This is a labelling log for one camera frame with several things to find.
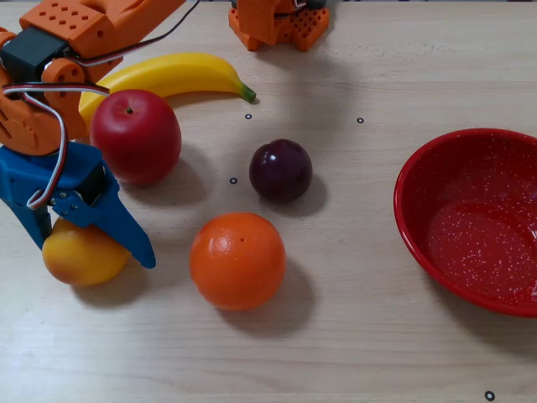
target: orange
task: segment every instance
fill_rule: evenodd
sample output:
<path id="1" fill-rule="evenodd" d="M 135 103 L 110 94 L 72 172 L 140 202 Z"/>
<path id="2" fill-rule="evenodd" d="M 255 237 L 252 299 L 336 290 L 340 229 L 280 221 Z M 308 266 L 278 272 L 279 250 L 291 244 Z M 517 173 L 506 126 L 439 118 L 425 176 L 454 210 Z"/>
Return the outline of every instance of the orange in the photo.
<path id="1" fill-rule="evenodd" d="M 274 295 L 284 278 L 285 248 L 274 226 L 251 212 L 213 218 L 190 250 L 190 276 L 212 305 L 247 310 Z"/>
<path id="2" fill-rule="evenodd" d="M 44 241 L 43 261 L 59 281 L 95 285 L 110 280 L 127 264 L 130 253 L 101 229 L 77 227 L 58 218 Z"/>

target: banana stem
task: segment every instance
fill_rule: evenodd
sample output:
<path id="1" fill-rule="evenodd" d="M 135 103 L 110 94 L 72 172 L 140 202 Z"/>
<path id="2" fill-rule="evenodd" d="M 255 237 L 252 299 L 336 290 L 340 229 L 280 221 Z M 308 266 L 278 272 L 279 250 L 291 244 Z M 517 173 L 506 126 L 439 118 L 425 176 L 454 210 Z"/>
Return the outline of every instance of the banana stem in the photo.
<path id="1" fill-rule="evenodd" d="M 246 84 L 242 84 L 242 97 L 247 100 L 248 102 L 252 103 L 253 101 L 255 101 L 255 98 L 256 98 L 257 94 L 255 93 L 255 91 L 250 88 L 249 86 L 247 86 Z"/>

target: bowl rim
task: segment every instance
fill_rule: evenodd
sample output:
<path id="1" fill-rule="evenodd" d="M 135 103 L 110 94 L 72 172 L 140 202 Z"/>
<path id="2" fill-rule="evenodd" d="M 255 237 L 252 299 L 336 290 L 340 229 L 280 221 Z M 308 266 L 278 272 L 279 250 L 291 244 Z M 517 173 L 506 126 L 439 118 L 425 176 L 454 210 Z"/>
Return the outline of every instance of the bowl rim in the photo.
<path id="1" fill-rule="evenodd" d="M 516 317 L 537 317 L 537 304 L 533 307 L 528 306 L 508 306 L 500 302 L 491 301 L 486 296 L 480 296 L 473 292 L 470 292 L 453 281 L 451 281 L 442 271 L 440 271 L 434 264 L 432 264 L 420 251 L 417 243 L 410 234 L 406 221 L 403 215 L 402 206 L 402 193 L 405 186 L 405 182 L 409 176 L 410 171 L 415 167 L 416 163 L 421 159 L 423 155 L 435 149 L 441 144 L 448 143 L 453 139 L 460 137 L 497 137 L 502 136 L 508 139 L 517 139 L 524 141 L 527 144 L 531 144 L 537 147 L 537 138 L 529 136 L 527 134 L 513 132 L 511 130 L 505 130 L 501 128 L 466 128 L 463 130 L 457 130 L 444 134 L 440 137 L 432 139 L 426 144 L 419 147 L 410 158 L 404 163 L 403 168 L 399 172 L 399 176 L 395 182 L 394 189 L 394 214 L 397 228 L 404 243 L 409 251 L 412 253 L 416 261 L 427 272 L 430 277 L 443 285 L 447 290 L 451 291 L 462 299 L 469 301 L 477 306 L 487 308 L 488 310 L 502 313 L 505 315 L 511 315 Z"/>

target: toy fruit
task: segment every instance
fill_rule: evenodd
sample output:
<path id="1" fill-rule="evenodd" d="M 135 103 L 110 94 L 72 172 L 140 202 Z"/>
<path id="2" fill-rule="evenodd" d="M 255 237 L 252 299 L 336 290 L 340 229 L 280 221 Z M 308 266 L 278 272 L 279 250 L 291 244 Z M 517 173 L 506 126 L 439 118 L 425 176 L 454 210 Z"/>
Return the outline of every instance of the toy fruit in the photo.
<path id="1" fill-rule="evenodd" d="M 241 82 L 232 65 L 207 53 L 177 53 L 155 57 L 131 65 L 99 81 L 111 92 L 146 90 L 160 97 L 183 92 L 214 91 L 238 94 L 248 102 L 256 94 Z M 103 96 L 82 94 L 79 110 L 86 123 L 91 121 Z"/>
<path id="2" fill-rule="evenodd" d="M 285 272 L 285 248 L 276 228 L 250 212 L 213 218 L 196 235 L 190 275 L 214 306 L 247 310 L 268 300 Z"/>
<path id="3" fill-rule="evenodd" d="M 49 272 L 75 286 L 110 280 L 129 258 L 130 253 L 99 228 L 80 228 L 62 218 L 43 245 L 43 261 Z"/>
<path id="4" fill-rule="evenodd" d="M 121 181 L 149 185 L 174 168 L 181 131 L 174 110 L 151 92 L 127 90 L 108 97 L 91 122 L 91 144 Z"/>
<path id="5" fill-rule="evenodd" d="M 310 187 L 311 177 L 310 156 L 291 140 L 261 146 L 250 162 L 253 188 L 271 202 L 290 202 L 302 196 Z"/>

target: dark purple plum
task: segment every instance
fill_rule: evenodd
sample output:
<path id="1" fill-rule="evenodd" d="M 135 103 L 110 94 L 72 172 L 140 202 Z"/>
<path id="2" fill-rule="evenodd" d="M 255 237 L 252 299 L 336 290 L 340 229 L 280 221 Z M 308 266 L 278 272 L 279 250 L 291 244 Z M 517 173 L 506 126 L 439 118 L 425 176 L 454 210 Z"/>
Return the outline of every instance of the dark purple plum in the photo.
<path id="1" fill-rule="evenodd" d="M 270 202 L 285 203 L 302 196 L 312 177 L 311 159 L 300 144 L 280 139 L 262 145 L 250 162 L 250 181 Z"/>

